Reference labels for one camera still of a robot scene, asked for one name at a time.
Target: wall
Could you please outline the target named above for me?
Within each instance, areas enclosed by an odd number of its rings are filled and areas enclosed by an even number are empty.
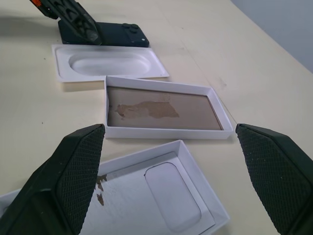
[[[313,72],[313,0],[232,0],[232,2]]]

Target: white box tray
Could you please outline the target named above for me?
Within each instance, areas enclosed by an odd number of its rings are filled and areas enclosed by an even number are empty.
[[[171,93],[196,94],[206,96],[222,126],[222,130],[192,130],[192,129],[160,129],[110,126],[109,97],[107,87],[131,88]],[[225,140],[233,133],[233,127],[222,107],[222,104],[212,87],[192,86],[179,83],[161,82],[142,79],[125,79],[107,76],[105,79],[105,128],[106,138],[138,138],[138,139],[215,139]]]
[[[80,235],[210,235],[229,220],[183,141],[101,163],[98,175]],[[0,197],[1,213],[18,192]]]
[[[168,77],[151,48],[87,45],[52,45],[61,82],[104,80],[107,75],[125,78]]]

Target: textured grip surface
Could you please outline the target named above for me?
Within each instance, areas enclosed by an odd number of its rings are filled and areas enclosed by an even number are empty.
[[[277,231],[289,234],[312,193],[310,182],[271,138],[242,126],[236,132],[255,191]]]
[[[59,203],[75,234],[79,234],[93,194],[101,157],[104,129],[85,136],[56,187]]]

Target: brown stain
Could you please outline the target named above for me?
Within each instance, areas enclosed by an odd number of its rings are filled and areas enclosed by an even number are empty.
[[[102,184],[101,184],[101,181],[107,181],[107,174],[104,174],[104,175],[99,175],[97,176],[97,180],[96,180],[96,183],[98,185],[98,188],[101,190],[101,191],[104,191],[103,190],[103,187],[102,187]]]
[[[179,114],[169,102],[144,101],[135,105],[121,104],[117,106],[116,112],[123,118],[178,118]]]
[[[101,194],[97,194],[97,198],[98,198],[98,201],[100,202],[100,204],[102,206],[104,206],[104,201],[103,201],[102,195]]]
[[[100,189],[101,191],[103,191],[103,187],[102,187],[102,184],[101,184],[101,183],[98,184],[98,189]]]
[[[101,183],[101,181],[107,181],[107,174],[104,174],[104,175],[98,175],[97,176],[97,181],[96,181],[96,183],[97,184],[99,184],[99,183]]]

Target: white table surface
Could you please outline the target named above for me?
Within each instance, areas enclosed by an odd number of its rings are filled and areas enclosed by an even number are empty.
[[[80,0],[97,20],[136,23],[173,82],[213,86],[236,123],[289,135],[313,156],[313,75],[229,0]],[[0,2],[0,194],[21,188],[61,139],[104,121],[103,82],[60,84],[57,22],[28,0]],[[102,161],[169,140],[105,140]],[[229,212],[217,235],[277,235],[235,135],[185,141]]]

